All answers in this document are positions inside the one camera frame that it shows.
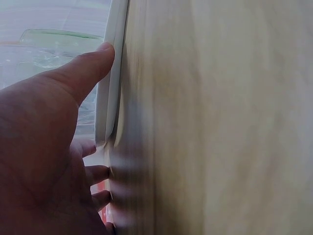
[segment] skin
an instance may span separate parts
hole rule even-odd
[[[97,212],[110,193],[90,193],[109,169],[84,167],[95,143],[73,136],[79,106],[113,60],[103,44],[0,91],[0,234],[112,234]]]

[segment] fingernail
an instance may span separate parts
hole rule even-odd
[[[110,47],[112,47],[110,43],[103,43],[98,47],[97,50],[106,50],[106,49],[109,49]]]

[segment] finger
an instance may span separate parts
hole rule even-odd
[[[93,87],[109,73],[114,56],[113,46],[104,43],[98,51],[79,55],[58,69],[41,73],[38,78],[58,82],[80,105]]]
[[[104,165],[93,165],[85,167],[86,178],[89,186],[100,183],[109,178],[110,170]]]
[[[82,158],[94,154],[97,151],[95,142],[90,139],[73,139],[69,149],[71,154]]]
[[[100,211],[111,202],[111,194],[107,190],[95,193],[92,195],[92,201],[97,211]]]
[[[104,225],[106,226],[107,231],[108,231],[108,233],[110,235],[115,235],[116,234],[115,226],[112,223],[104,223]]]

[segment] door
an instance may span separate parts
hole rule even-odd
[[[313,4],[131,0],[119,234],[310,235]]]

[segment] glass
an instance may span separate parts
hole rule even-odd
[[[0,0],[0,89],[52,70],[103,42],[111,0]],[[75,135],[94,138],[96,88]]]

